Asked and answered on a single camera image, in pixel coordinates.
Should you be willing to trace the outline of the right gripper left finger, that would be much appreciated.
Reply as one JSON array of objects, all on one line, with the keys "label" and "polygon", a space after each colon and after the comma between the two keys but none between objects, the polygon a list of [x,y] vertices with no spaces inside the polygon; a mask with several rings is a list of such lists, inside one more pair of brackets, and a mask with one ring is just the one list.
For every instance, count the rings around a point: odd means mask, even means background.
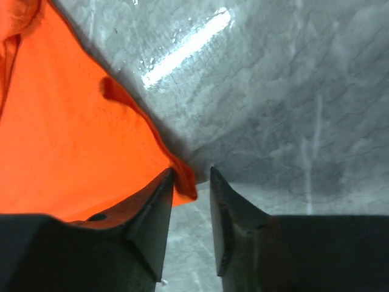
[{"label": "right gripper left finger", "polygon": [[174,170],[167,168],[135,194],[88,218],[84,225],[117,232],[153,280],[160,282],[173,187]]}]

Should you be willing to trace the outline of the orange t shirt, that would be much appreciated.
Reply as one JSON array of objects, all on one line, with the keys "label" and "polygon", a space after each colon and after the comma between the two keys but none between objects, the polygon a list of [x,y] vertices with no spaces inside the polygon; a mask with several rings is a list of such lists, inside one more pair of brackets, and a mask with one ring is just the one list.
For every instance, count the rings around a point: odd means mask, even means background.
[{"label": "orange t shirt", "polygon": [[85,220],[169,167],[173,205],[195,201],[192,169],[53,2],[1,2],[2,213]]}]

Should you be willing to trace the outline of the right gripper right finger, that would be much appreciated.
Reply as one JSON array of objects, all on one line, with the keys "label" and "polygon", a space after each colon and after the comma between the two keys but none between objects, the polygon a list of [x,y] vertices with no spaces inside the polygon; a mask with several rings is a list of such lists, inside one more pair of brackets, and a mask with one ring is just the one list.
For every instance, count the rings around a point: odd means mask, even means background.
[{"label": "right gripper right finger", "polygon": [[216,272],[223,277],[237,249],[233,228],[258,230],[267,226],[269,214],[236,192],[215,167],[210,168],[210,213]]}]

